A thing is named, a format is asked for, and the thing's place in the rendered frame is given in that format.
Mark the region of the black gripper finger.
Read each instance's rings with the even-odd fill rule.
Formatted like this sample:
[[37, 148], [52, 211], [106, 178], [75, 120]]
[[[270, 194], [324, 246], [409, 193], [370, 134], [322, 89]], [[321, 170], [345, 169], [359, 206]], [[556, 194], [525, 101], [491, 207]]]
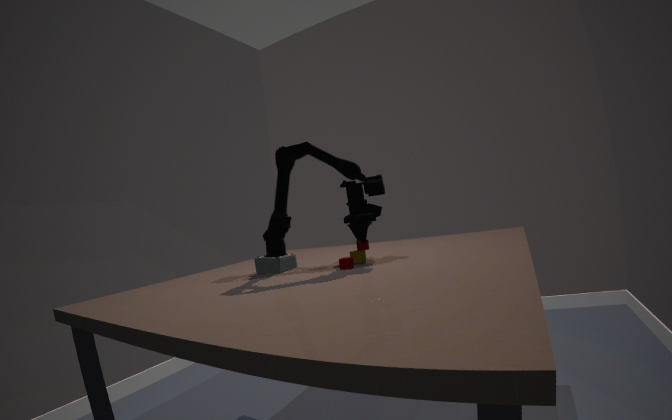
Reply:
[[364, 224], [355, 224], [354, 227], [357, 231], [357, 234], [362, 242], [362, 244], [366, 243], [366, 238], [367, 238], [367, 230], [368, 227], [372, 224], [370, 223], [364, 223]]
[[360, 238], [359, 238], [359, 236], [358, 236], [358, 234], [357, 234], [357, 231], [356, 231], [354, 225], [355, 225], [355, 224], [348, 224], [349, 228], [350, 228], [351, 231], [353, 232], [353, 234], [354, 234], [354, 236], [356, 237], [357, 241], [360, 241]]

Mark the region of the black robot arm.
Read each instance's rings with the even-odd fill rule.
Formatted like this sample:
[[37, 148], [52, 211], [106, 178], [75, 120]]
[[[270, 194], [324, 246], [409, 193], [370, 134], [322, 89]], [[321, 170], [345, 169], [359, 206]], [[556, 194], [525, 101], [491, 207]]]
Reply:
[[365, 194], [368, 193], [369, 196], [385, 194], [382, 175], [366, 177], [361, 173], [360, 167], [355, 162], [326, 153], [308, 142], [280, 147], [275, 153], [278, 169], [275, 210], [271, 216], [268, 230], [262, 236], [264, 241], [266, 241], [267, 255], [264, 257], [287, 255], [284, 236], [290, 228], [291, 221], [291, 217], [287, 217], [286, 213], [289, 175], [295, 160], [306, 155], [313, 156], [331, 165], [348, 179], [362, 181], [361, 183], [356, 183], [355, 181], [346, 182], [343, 180], [340, 187], [346, 187], [348, 200], [364, 197], [362, 184], [364, 184]]

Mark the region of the yellow cube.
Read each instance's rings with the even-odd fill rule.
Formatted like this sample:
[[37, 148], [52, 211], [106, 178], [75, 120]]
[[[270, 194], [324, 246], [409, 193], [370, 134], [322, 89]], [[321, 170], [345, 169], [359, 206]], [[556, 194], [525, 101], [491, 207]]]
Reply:
[[354, 264], [363, 263], [363, 262], [367, 261], [365, 250], [364, 251], [358, 251], [358, 250], [352, 251], [352, 252], [350, 252], [350, 257], [353, 257], [353, 263]]

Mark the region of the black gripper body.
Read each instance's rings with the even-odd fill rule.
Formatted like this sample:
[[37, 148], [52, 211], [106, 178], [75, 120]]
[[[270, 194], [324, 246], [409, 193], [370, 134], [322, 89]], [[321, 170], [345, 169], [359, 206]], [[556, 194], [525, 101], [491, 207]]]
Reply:
[[363, 198], [349, 199], [347, 206], [349, 206], [350, 214], [344, 217], [344, 224], [364, 224], [376, 221], [374, 213], [365, 213], [366, 200]]

